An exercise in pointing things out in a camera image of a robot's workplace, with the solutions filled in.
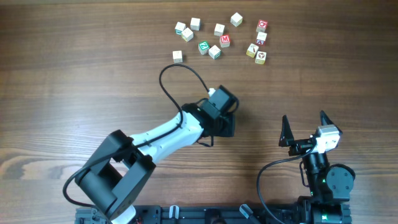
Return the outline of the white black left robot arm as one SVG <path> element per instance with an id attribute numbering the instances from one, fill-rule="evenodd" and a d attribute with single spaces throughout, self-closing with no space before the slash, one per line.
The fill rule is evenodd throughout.
<path id="1" fill-rule="evenodd" d="M 135 201 L 158 164 L 179 149 L 220 138 L 228 152 L 256 166 L 266 158 L 260 145 L 274 134 L 274 123 L 261 111 L 233 111 L 228 103 L 187 103 L 154 129 L 131 136 L 112 132 L 72 179 L 89 198 L 94 215 L 107 223 L 242 223 L 240 203 L 200 203 L 202 191 L 194 191 L 193 202 L 186 205 Z"/>

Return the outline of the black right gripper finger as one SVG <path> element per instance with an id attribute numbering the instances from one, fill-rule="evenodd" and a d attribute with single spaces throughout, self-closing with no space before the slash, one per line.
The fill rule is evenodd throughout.
<path id="1" fill-rule="evenodd" d="M 334 122 L 326 115 L 323 110 L 320 111 L 320 121 L 322 126 L 334 124 Z"/>
<path id="2" fill-rule="evenodd" d="M 280 147 L 289 147 L 295 144 L 294 135 L 290 128 L 289 120 L 286 115 L 282 117 L 282 129 L 279 138 Z"/>

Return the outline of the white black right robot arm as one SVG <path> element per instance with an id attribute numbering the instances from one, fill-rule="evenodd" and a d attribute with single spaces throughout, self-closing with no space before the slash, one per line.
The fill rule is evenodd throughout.
<path id="1" fill-rule="evenodd" d="M 308 139 L 295 140 L 288 128 L 290 156 L 299 156 L 302 184 L 311 196 L 300 196 L 294 211 L 295 223 L 352 223 L 347 202 L 354 186 L 356 174 L 344 164 L 331 165 L 327 152 L 338 146 L 342 130 L 324 111 L 320 112 L 321 125 Z"/>

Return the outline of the soccer ball yellow block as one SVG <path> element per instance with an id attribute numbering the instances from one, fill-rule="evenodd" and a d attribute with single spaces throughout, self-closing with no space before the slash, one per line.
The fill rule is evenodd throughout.
<path id="1" fill-rule="evenodd" d="M 256 54 L 255 63 L 264 65 L 266 62 L 266 52 L 258 51 Z"/>

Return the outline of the blue letter H block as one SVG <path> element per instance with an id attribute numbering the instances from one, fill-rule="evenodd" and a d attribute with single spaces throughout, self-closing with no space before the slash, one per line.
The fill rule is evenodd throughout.
<path id="1" fill-rule="evenodd" d="M 172 57 L 174 63 L 182 63 L 183 62 L 183 54 L 181 50 L 176 50 L 172 52 Z"/>

